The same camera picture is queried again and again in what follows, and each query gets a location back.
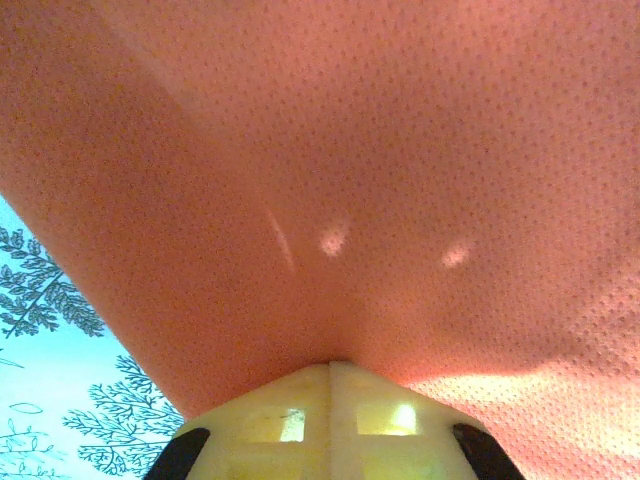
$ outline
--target leaf pattern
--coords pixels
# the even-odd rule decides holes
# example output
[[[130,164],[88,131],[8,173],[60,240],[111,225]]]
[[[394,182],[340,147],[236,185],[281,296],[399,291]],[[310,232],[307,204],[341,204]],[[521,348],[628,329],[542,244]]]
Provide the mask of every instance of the leaf pattern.
[[[18,229],[9,234],[0,227],[0,252],[15,260],[23,260],[19,271],[5,264],[0,268],[0,307],[5,311],[0,320],[5,338],[36,335],[41,329],[54,332],[62,317],[90,337],[100,337],[104,324],[76,287],[44,251],[42,245],[31,238],[25,246],[24,232]]]
[[[18,428],[12,418],[5,429],[7,433],[0,434],[0,479],[70,480],[67,475],[56,474],[54,469],[43,468],[43,461],[49,457],[59,458],[46,433],[34,431],[31,426]]]
[[[132,357],[118,356],[116,368],[123,381],[89,388],[96,411],[71,410],[63,424],[99,441],[78,450],[96,470],[142,478],[183,418]]]

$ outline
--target blue sky print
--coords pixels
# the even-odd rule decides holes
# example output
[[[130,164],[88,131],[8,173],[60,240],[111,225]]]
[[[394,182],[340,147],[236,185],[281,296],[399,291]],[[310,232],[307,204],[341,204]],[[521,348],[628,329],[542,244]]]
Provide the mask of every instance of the blue sky print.
[[[0,197],[0,480],[142,478],[183,419]]]

